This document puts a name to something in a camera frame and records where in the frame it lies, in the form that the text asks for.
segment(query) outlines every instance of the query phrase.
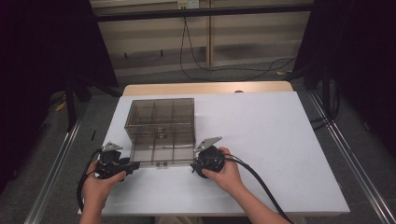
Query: white table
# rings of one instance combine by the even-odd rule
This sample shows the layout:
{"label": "white table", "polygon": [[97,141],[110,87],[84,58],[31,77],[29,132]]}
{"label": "white table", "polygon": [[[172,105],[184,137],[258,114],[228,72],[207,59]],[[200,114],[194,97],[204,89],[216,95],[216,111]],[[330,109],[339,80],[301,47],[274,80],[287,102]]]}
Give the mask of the white table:
{"label": "white table", "polygon": [[[112,141],[130,156],[123,127],[132,100],[192,97],[197,144],[222,136],[228,147],[262,177],[282,209],[296,216],[336,216],[349,212],[300,100],[293,91],[122,96],[104,144]],[[240,206],[190,166],[140,168],[117,184],[103,215],[244,216]],[[241,176],[262,202],[275,210],[256,179]]]}

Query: hand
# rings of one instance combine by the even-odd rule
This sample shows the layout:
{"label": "hand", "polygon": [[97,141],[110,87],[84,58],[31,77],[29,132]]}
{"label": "hand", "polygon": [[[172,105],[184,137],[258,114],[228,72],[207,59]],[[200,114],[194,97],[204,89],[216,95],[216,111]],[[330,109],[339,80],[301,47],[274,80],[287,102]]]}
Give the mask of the hand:
{"label": "hand", "polygon": [[[226,147],[219,147],[219,150],[221,150],[223,154],[230,154],[230,150]],[[202,172],[207,177],[216,181],[221,189],[231,195],[245,188],[241,175],[239,174],[238,165],[233,161],[225,161],[223,169],[218,173],[206,169],[203,169]]]}
{"label": "hand", "polygon": [[105,207],[106,199],[110,194],[111,188],[126,176],[126,172],[122,171],[111,176],[109,179],[96,178],[94,170],[97,162],[98,161],[94,161],[88,168],[88,177],[82,188],[82,194],[84,197],[84,207],[92,205],[100,206],[100,209],[102,209]]}

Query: metal rail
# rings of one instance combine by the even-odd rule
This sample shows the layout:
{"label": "metal rail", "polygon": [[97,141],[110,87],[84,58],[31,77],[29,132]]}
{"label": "metal rail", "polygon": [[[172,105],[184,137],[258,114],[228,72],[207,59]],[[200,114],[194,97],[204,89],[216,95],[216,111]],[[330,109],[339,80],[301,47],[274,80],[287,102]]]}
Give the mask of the metal rail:
{"label": "metal rail", "polygon": [[370,201],[381,222],[384,224],[395,224],[396,219],[390,211],[385,199],[382,197],[374,183],[371,181],[370,177],[364,171],[351,147],[347,143],[347,140],[341,134],[335,122],[327,119],[325,110],[322,107],[323,103],[320,101],[318,94],[310,92],[310,97],[319,114],[327,123],[327,128],[329,129],[332,138],[340,149],[340,152],[344,156],[346,163],[349,165],[350,170],[356,177],[358,183],[361,185],[361,189],[366,194],[367,199]]}
{"label": "metal rail", "polygon": [[51,169],[49,170],[49,174],[47,176],[46,181],[43,184],[43,187],[40,190],[37,198],[35,199],[35,203],[33,204],[27,218],[24,221],[24,224],[37,224],[40,223],[41,218],[44,215],[44,212],[47,208],[48,202],[50,200],[50,196],[55,188],[55,184],[58,180],[59,174],[64,167],[64,162],[66,161],[67,155],[70,151],[70,147],[72,146],[74,139],[78,133],[78,128],[81,122],[81,118],[83,117],[86,109],[87,104],[84,103],[81,106],[81,111],[78,115],[78,120],[76,121],[75,125],[73,126],[72,130],[67,133],[64,142],[62,143],[61,149],[52,164]]}
{"label": "metal rail", "polygon": [[169,19],[184,17],[203,17],[203,16],[225,16],[242,14],[262,14],[280,12],[299,12],[312,11],[314,8],[340,7],[339,4],[296,4],[296,5],[277,5],[262,7],[209,7],[196,9],[176,9],[160,11],[130,12],[109,15],[93,15],[86,17],[73,17],[62,19],[60,22],[102,22],[102,21],[137,21],[151,19]]}

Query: transparent acrylic container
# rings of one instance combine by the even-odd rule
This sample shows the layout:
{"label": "transparent acrylic container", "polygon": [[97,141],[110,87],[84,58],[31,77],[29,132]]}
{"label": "transparent acrylic container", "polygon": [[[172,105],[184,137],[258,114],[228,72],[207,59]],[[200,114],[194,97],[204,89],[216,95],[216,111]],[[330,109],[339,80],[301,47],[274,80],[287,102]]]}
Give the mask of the transparent acrylic container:
{"label": "transparent acrylic container", "polygon": [[125,131],[133,143],[131,161],[140,161],[141,166],[190,164],[195,147],[194,100],[135,100]]}

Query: gray floor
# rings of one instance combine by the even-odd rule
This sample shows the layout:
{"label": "gray floor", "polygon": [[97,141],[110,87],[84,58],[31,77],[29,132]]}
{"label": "gray floor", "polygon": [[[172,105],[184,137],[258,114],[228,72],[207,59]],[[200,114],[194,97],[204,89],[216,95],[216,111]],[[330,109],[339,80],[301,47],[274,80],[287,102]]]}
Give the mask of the gray floor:
{"label": "gray floor", "polygon": [[[268,64],[249,64],[245,67],[265,68]],[[282,70],[289,70],[292,64]],[[239,81],[255,77],[260,72],[222,71],[209,73],[199,69],[189,70],[192,77],[206,78],[217,81]],[[282,77],[271,72],[253,80],[280,80]],[[143,83],[178,83],[197,82],[203,80],[191,79],[180,71],[161,74],[143,75],[120,78],[120,88],[128,84]],[[304,90],[302,79],[291,82],[298,92],[307,116],[310,119],[319,117],[307,91]],[[76,187],[86,160],[91,153],[100,147],[104,141],[108,125],[117,106],[118,99],[91,90],[92,100],[87,103],[87,109],[81,118],[78,135],[65,159],[64,168],[57,179],[51,197],[40,223],[78,223],[78,204]],[[67,128],[67,111],[60,112],[49,108],[49,115],[43,123],[40,137],[35,149],[20,169],[19,177],[10,181],[0,195],[0,223],[23,223],[47,174],[62,146]],[[342,98],[340,112],[336,123],[350,144],[362,167],[370,176],[379,192],[386,199],[392,211],[396,211],[396,159],[384,149],[380,139],[366,131],[358,113]],[[338,146],[332,139],[326,127],[316,131],[318,140],[328,159],[336,179],[341,183],[342,191],[351,209],[351,213],[338,217],[310,217],[308,223],[381,223],[375,210],[362,191],[358,181],[349,169]],[[217,223],[231,223],[225,219],[216,219]],[[149,217],[105,217],[104,223],[150,223]]]}

